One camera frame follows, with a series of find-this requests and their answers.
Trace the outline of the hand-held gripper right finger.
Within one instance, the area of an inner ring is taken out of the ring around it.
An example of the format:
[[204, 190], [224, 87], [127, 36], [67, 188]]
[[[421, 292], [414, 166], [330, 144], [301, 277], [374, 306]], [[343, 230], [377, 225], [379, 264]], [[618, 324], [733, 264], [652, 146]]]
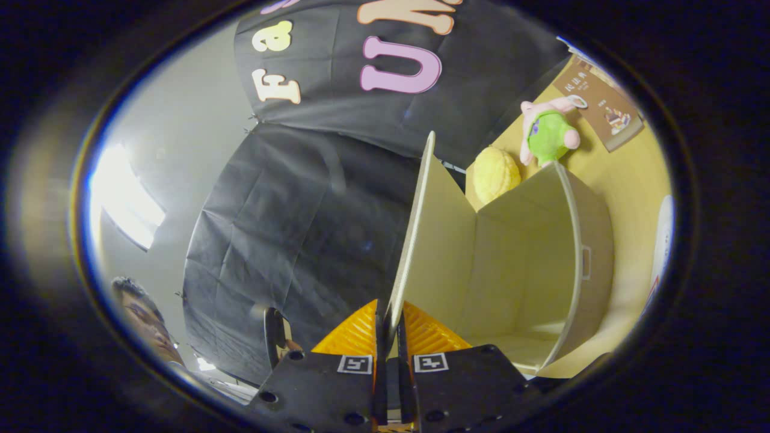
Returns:
[[413, 432], [493, 432], [543, 392], [492, 343], [473, 346], [410, 302], [397, 326], [401, 421]]

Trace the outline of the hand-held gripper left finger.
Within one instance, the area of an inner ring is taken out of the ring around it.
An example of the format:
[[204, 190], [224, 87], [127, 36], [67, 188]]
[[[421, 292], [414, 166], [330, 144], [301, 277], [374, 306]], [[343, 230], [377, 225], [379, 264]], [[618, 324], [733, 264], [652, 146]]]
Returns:
[[289, 348], [283, 315], [265, 313], [269, 375], [248, 412], [272, 432], [377, 432], [387, 425], [387, 356], [378, 301], [310, 350]]

